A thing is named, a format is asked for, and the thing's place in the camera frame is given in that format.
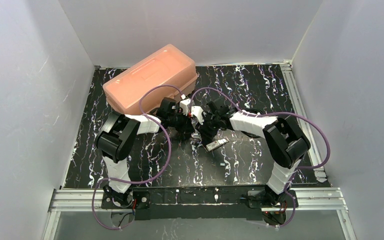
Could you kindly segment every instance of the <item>orange plastic box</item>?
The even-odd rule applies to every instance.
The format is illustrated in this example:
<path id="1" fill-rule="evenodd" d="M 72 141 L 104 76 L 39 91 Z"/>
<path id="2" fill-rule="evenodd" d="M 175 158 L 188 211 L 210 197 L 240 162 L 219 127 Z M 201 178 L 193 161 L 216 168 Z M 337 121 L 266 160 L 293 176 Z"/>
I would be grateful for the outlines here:
<path id="1" fill-rule="evenodd" d="M 195 62 L 168 44 L 103 85 L 106 101 L 121 114 L 140 115 L 139 100 L 150 89 L 169 84 L 188 95 L 195 89 Z M 164 97 L 180 99 L 173 87 L 160 87 L 142 101 L 145 113 L 160 106 Z"/>

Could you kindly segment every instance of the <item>black marbled surface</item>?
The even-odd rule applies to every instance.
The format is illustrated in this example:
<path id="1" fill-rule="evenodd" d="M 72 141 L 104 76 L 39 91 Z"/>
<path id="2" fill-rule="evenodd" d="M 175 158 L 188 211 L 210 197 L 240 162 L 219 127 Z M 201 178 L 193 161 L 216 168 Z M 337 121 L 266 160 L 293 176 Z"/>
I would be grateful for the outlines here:
<path id="1" fill-rule="evenodd" d="M 94 146 L 94 139 L 112 111 L 102 86 L 122 71 L 107 68 L 94 73 L 65 188 L 91 188 L 100 178 L 107 177 L 105 163 Z M 266 113 L 294 111 L 277 64 L 199 66 L 196 71 L 199 75 L 196 89 L 217 88 L 241 108 L 257 108 Z M 216 92 L 202 91 L 197 94 L 195 104 L 204 107 L 218 96 Z M 265 184 L 270 178 L 274 161 L 264 138 L 251 139 L 241 132 L 219 131 L 218 136 L 227 137 L 230 142 L 213 152 L 206 152 L 198 140 L 181 140 L 174 129 L 168 132 L 172 140 L 169 166 L 159 178 L 144 186 L 255 185 Z M 154 176 L 164 165 L 167 151 L 163 133 L 139 135 L 128 158 L 130 179 L 140 181 Z M 310 166 L 310 159 L 304 159 L 300 165 Z M 298 172 L 294 182 L 308 184 L 317 181 L 314 172 L 308 170 Z"/>

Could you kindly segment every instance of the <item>table surface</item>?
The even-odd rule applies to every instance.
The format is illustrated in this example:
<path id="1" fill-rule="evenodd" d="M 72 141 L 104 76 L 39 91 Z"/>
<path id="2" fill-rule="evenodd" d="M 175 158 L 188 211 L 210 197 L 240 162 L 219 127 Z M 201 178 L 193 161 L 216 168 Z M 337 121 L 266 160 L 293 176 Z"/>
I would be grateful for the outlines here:
<path id="1" fill-rule="evenodd" d="M 123 215 L 97 212 L 106 225 L 117 226 Z M 336 210 L 296 211 L 291 223 L 276 230 L 263 221 L 244 218 L 135 220 L 122 231 L 109 231 L 97 224 L 90 212 L 61 212 L 56 240 L 345 240 Z"/>
<path id="2" fill-rule="evenodd" d="M 95 71 L 64 188 L 92 188 L 100 178 L 107 177 L 102 155 L 94 145 L 95 136 L 113 111 L 106 102 L 102 86 L 123 71 L 119 68 Z M 294 111 L 278 64 L 198 66 L 196 71 L 196 89 L 216 88 L 241 108 L 261 109 L 266 113 Z M 194 102 L 204 107 L 218 96 L 214 91 L 202 91 Z M 229 143 L 206 152 L 199 140 L 181 139 L 174 129 L 169 128 L 168 132 L 172 141 L 169 166 L 155 181 L 143 186 L 261 185 L 270 178 L 274 160 L 264 138 L 252 139 L 239 131 L 219 131 L 216 139 L 226 137 Z M 130 179 L 142 181 L 154 176 L 164 165 L 167 152 L 167 139 L 163 133 L 139 135 L 128 158 Z M 309 157 L 300 165 L 311 166 Z M 312 170 L 303 170 L 293 182 L 312 184 L 317 180 Z"/>

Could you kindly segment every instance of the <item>white enclosure wall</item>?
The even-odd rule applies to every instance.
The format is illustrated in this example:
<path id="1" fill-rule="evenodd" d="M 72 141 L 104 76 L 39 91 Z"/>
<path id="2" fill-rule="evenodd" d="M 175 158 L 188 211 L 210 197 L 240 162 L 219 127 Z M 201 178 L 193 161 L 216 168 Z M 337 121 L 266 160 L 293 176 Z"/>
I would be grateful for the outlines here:
<path id="1" fill-rule="evenodd" d="M 42 237 L 93 71 L 58 0 L 0 1 L 0 240 Z"/>
<path id="2" fill-rule="evenodd" d="M 291 59 L 322 0 L 60 0 L 92 63 L 130 67 L 166 44 L 197 65 Z"/>
<path id="3" fill-rule="evenodd" d="M 357 238 L 384 239 L 384 0 L 324 1 L 293 65 Z"/>

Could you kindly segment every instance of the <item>red wire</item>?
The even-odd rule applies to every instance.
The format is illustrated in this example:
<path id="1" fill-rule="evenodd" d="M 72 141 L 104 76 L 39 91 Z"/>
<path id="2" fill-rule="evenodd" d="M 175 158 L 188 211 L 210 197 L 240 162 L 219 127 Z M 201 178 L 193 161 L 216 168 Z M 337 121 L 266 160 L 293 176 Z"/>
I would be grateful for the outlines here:
<path id="1" fill-rule="evenodd" d="M 284 207 L 284 203 L 282 202 L 282 204 L 280 205 L 280 209 L 279 211 L 275 212 L 276 214 L 279 214 L 282 212 L 282 208 Z"/>
<path id="2" fill-rule="evenodd" d="M 131 210 L 135 210 L 135 207 L 136 207 L 136 199 L 134 200 L 134 203 L 133 203 L 133 207 L 131 208 Z"/>
<path id="3" fill-rule="evenodd" d="M 281 213 L 284 213 L 284 212 L 286 212 L 286 208 L 288 207 L 288 203 L 285 201 L 285 208 L 284 208 L 284 210 L 281 212 Z"/>

